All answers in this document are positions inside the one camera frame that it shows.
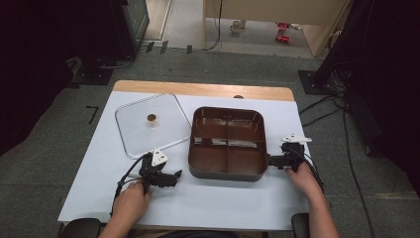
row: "forearm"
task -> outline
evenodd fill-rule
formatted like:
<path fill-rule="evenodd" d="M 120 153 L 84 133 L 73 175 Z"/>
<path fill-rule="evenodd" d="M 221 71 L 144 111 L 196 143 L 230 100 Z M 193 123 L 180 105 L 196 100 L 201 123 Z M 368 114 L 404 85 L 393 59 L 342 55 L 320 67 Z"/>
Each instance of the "forearm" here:
<path fill-rule="evenodd" d="M 307 197 L 309 202 L 309 230 L 311 238 L 340 237 L 322 191 L 316 190 L 308 194 Z"/>
<path fill-rule="evenodd" d="M 124 238 L 131 226 L 127 222 L 111 218 L 99 238 Z"/>

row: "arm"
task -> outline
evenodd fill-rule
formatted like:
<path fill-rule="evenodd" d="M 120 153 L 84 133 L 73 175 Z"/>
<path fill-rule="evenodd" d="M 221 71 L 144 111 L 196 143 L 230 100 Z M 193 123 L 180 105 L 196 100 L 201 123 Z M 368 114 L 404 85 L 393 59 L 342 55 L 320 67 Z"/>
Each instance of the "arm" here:
<path fill-rule="evenodd" d="M 111 219 L 99 238 L 123 238 L 131 227 L 142 217 L 149 205 L 151 194 L 143 195 L 142 181 L 129 184 L 115 199 Z"/>
<path fill-rule="evenodd" d="M 309 166 L 302 163 L 297 173 L 286 170 L 293 184 L 300 189 L 309 203 L 309 230 L 311 238 L 340 237 L 331 217 L 330 209 L 321 187 L 313 177 Z"/>

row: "person's right hand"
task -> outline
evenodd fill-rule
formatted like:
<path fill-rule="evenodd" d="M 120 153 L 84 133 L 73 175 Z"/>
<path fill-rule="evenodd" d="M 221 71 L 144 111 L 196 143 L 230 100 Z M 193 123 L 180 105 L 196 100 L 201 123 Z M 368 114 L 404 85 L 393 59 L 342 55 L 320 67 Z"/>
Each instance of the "person's right hand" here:
<path fill-rule="evenodd" d="M 300 164 L 295 173 L 292 169 L 286 169 L 286 173 L 289 175 L 293 184 L 306 196 L 310 195 L 315 191 L 322 191 L 317 180 L 314 178 L 314 175 L 311 172 L 306 163 Z"/>

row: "brown compartment tray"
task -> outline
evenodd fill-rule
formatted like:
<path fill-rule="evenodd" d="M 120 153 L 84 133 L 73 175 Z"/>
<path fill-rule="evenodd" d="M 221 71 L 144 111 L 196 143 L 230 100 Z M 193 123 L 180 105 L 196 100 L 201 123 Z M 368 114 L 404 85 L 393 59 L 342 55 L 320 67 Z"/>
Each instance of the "brown compartment tray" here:
<path fill-rule="evenodd" d="M 268 167 L 266 156 L 259 112 L 216 107 L 195 110 L 188 154 L 193 176 L 257 181 Z"/>

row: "white plastic part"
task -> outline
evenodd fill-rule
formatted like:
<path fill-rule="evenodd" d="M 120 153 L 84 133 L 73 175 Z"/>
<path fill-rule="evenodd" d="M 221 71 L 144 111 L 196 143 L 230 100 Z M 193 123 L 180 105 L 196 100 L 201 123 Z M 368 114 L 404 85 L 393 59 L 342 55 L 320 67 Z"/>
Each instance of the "white plastic part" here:
<path fill-rule="evenodd" d="M 156 167 L 167 162 L 169 158 L 165 155 L 161 150 L 156 149 L 154 150 L 154 156 L 152 157 L 152 166 Z"/>
<path fill-rule="evenodd" d="M 281 141 L 283 142 L 312 142 L 312 139 L 291 134 L 291 136 L 282 138 Z"/>

